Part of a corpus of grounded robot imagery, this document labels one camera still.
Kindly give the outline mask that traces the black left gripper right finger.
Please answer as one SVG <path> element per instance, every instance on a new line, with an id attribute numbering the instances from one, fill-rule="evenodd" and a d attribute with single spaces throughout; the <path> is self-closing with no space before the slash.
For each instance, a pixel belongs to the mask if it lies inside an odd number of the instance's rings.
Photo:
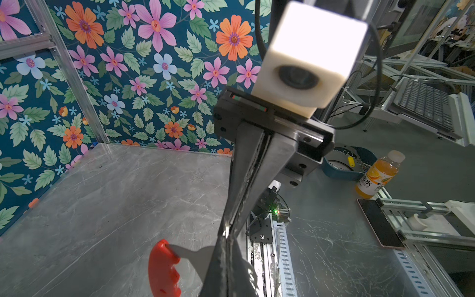
<path id="1" fill-rule="evenodd" d="M 235 240 L 229 242 L 228 249 L 228 296 L 258 297 L 254 267 L 242 257 Z"/>

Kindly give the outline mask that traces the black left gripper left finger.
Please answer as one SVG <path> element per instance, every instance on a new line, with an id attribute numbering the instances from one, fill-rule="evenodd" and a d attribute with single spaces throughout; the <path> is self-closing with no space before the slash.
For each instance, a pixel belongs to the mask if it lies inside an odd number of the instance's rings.
<path id="1" fill-rule="evenodd" d="M 209 268 L 200 292 L 200 297 L 227 297 L 231 250 L 230 242 L 220 236 L 216 241 Z"/>

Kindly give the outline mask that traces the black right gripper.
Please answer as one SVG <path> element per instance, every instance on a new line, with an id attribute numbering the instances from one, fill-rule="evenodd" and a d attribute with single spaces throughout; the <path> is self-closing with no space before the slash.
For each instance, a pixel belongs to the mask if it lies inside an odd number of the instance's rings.
<path id="1" fill-rule="evenodd" d="M 273 180 L 297 186 L 334 148 L 334 129 L 242 90 L 225 87 L 215 134 L 235 142 L 220 235 L 237 236 Z M 267 144 L 267 134 L 274 134 Z"/>

